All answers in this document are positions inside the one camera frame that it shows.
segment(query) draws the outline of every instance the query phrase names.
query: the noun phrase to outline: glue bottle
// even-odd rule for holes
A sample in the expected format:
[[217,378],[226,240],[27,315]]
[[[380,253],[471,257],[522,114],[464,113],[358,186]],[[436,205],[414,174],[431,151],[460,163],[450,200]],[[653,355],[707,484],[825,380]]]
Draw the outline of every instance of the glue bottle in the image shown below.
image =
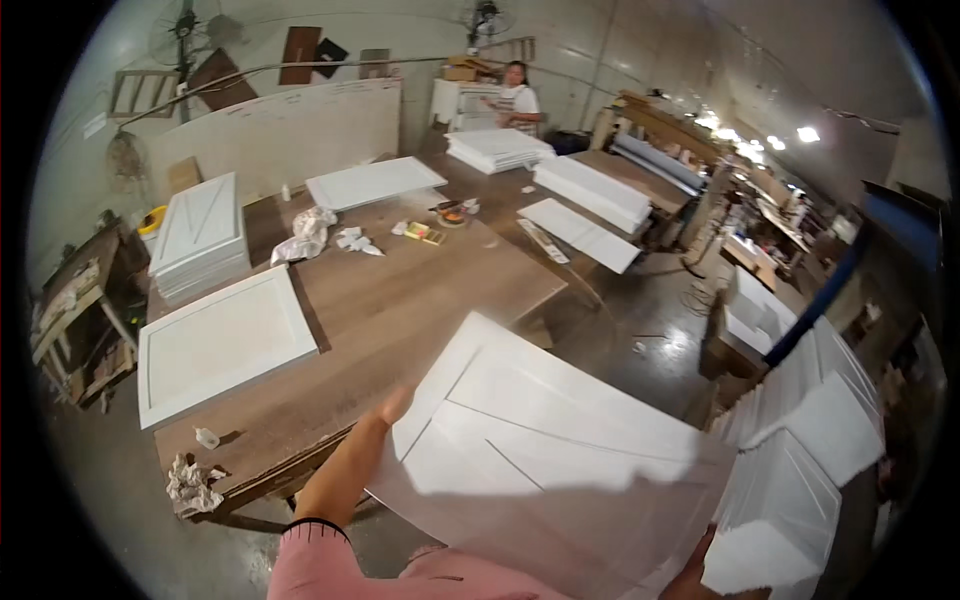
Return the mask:
[[200,442],[207,450],[212,450],[220,445],[220,438],[215,436],[209,429],[202,429],[200,427],[194,427],[193,429],[197,432],[197,442]]

